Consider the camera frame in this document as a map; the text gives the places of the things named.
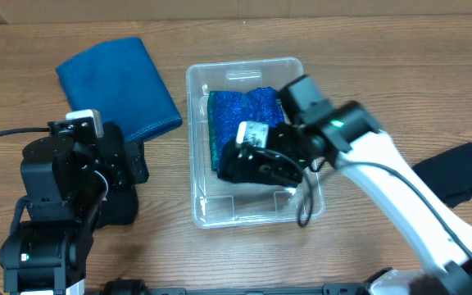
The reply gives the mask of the blue sequin cloth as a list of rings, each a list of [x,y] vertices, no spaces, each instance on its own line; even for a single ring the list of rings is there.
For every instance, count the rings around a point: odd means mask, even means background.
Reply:
[[[207,119],[211,169],[218,171],[225,144],[235,137],[242,121],[270,126],[284,123],[281,103],[274,88],[255,88],[247,93],[211,91],[207,101]]]

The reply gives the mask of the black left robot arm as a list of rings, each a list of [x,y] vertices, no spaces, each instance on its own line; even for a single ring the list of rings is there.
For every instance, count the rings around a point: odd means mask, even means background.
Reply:
[[[112,122],[98,135],[90,119],[51,121],[49,135],[22,151],[26,195],[0,249],[4,290],[66,294],[86,277],[93,232],[131,225],[136,185],[148,181],[144,147]]]

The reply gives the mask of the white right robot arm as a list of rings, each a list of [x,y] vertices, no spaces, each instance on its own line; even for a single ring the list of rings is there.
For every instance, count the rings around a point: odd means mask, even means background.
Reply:
[[[390,219],[420,261],[420,270],[388,270],[364,285],[366,294],[472,294],[472,226],[448,209],[411,169],[392,138],[358,102],[334,107],[303,75],[278,93],[288,125],[240,123],[235,145],[248,159],[299,164],[272,143],[286,143],[305,163],[327,161],[361,188]]]

